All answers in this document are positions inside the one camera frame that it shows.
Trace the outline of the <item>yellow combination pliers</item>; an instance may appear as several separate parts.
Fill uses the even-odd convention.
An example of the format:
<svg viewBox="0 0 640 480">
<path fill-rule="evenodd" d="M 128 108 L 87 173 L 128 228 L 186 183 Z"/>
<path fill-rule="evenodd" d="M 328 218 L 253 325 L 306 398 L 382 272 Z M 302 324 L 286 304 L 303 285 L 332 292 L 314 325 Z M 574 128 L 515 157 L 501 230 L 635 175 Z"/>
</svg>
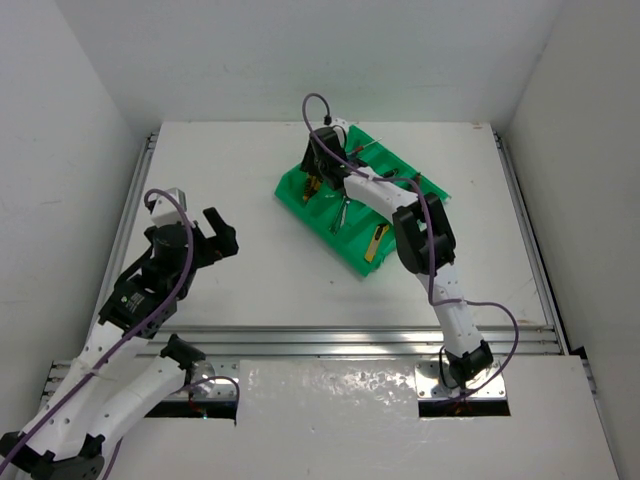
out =
<svg viewBox="0 0 640 480">
<path fill-rule="evenodd" d="M 310 173 L 307 174 L 302 196 L 304 204 L 307 204 L 318 193 L 323 184 L 323 181 L 324 179 L 322 176 L 316 176 Z"/>
</svg>

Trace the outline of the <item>blue red handle screwdriver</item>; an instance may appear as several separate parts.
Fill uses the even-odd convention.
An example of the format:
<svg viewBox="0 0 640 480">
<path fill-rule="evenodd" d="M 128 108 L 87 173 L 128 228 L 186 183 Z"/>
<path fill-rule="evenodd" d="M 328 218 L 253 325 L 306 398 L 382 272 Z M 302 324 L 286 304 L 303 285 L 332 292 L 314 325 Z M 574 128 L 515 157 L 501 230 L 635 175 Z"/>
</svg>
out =
<svg viewBox="0 0 640 480">
<path fill-rule="evenodd" d="M 361 152 L 363 152 L 365 149 L 367 149 L 367 148 L 369 148 L 371 146 L 374 146 L 374 145 L 378 144 L 380 141 L 381 141 L 381 139 L 378 138 L 378 139 L 372 140 L 372 141 L 370 141 L 370 142 L 368 142 L 368 143 L 366 143 L 364 145 L 359 145 L 359 146 L 355 147 L 353 150 L 351 150 L 351 151 L 349 151 L 347 153 L 347 159 L 349 161 L 352 161 L 353 159 L 356 159 L 357 156 Z"/>
</svg>

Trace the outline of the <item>yellow utility knife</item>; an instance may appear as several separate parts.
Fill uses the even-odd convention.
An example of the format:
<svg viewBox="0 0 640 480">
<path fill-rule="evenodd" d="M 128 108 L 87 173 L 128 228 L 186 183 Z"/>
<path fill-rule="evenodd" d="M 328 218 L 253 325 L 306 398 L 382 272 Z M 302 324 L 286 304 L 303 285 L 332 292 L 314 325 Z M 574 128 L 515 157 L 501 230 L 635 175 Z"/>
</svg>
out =
<svg viewBox="0 0 640 480">
<path fill-rule="evenodd" d="M 383 237 L 386 235 L 389 228 L 390 226 L 386 223 L 380 223 L 376 226 L 374 233 L 370 239 L 367 250 L 365 251 L 365 254 L 364 254 L 364 259 L 368 263 L 372 263 L 373 260 L 375 259 L 380 243 Z"/>
</svg>

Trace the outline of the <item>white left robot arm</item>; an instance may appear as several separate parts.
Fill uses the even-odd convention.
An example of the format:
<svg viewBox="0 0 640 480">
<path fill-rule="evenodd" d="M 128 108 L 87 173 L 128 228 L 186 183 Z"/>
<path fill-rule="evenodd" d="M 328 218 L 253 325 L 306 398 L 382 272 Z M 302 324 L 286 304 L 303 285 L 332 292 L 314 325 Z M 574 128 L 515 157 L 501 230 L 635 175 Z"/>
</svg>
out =
<svg viewBox="0 0 640 480">
<path fill-rule="evenodd" d="M 107 455 L 166 397 L 205 399 L 218 380 L 205 354 L 178 335 L 151 364 L 116 390 L 119 377 L 177 311 L 198 269 L 237 254 L 235 229 L 215 208 L 203 212 L 214 234 L 178 213 L 154 215 L 148 249 L 117 278 L 81 353 L 38 414 L 1 438 L 1 455 L 34 479 L 97 479 Z"/>
</svg>

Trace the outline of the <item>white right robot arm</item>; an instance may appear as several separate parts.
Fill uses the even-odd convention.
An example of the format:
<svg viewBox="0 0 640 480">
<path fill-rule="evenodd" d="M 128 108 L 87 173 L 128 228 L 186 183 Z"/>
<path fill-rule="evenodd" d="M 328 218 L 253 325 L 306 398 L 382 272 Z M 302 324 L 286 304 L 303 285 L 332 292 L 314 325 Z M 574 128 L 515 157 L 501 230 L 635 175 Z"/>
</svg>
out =
<svg viewBox="0 0 640 480">
<path fill-rule="evenodd" d="M 345 143 L 337 126 L 312 130 L 301 168 L 392 224 L 398 257 L 420 281 L 436 313 L 449 375 L 464 388 L 493 363 L 493 354 L 458 283 L 456 240 L 443 203 L 437 195 L 422 192 L 410 178 L 384 177 L 364 162 L 349 162 Z"/>
</svg>

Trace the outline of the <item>green six-compartment organizer tray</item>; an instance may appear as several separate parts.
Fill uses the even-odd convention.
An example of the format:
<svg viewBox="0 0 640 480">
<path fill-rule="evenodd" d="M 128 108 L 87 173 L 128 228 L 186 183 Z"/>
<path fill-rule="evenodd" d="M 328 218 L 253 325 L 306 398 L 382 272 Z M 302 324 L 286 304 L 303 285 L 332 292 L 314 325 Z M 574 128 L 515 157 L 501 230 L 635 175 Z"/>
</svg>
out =
<svg viewBox="0 0 640 480">
<path fill-rule="evenodd" d="M 374 140 L 355 125 L 350 125 L 346 135 L 346 159 L 349 151 Z M 397 169 L 398 174 L 394 177 L 413 180 L 418 172 L 379 143 L 365 149 L 352 161 L 364 162 L 382 176 L 389 170 Z M 363 204 L 332 190 L 324 181 L 318 193 L 304 204 L 302 196 L 306 176 L 307 173 L 300 170 L 300 165 L 289 170 L 279 181 L 275 190 L 276 197 L 359 274 L 366 276 L 376 270 L 389 253 L 396 250 L 392 224 Z M 421 181 L 417 184 L 422 192 L 437 195 L 443 204 L 450 197 L 447 192 L 422 175 Z M 386 223 L 390 228 L 380 243 L 375 259 L 368 263 L 364 254 L 376 226 L 380 223 Z"/>
</svg>

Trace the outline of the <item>aluminium front rail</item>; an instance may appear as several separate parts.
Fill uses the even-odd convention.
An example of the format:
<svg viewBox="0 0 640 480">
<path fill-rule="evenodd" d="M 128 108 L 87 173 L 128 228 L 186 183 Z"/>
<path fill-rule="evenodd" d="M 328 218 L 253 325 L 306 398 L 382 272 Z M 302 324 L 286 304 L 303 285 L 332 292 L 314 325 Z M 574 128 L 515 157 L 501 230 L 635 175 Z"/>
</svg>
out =
<svg viewBox="0 0 640 480">
<path fill-rule="evenodd" d="M 563 355 L 564 340 L 549 325 L 481 329 L 491 351 L 505 356 L 518 339 L 520 355 Z M 153 357 L 178 335 L 211 357 L 395 358 L 436 355 L 444 344 L 435 327 L 166 327 L 139 353 Z"/>
</svg>

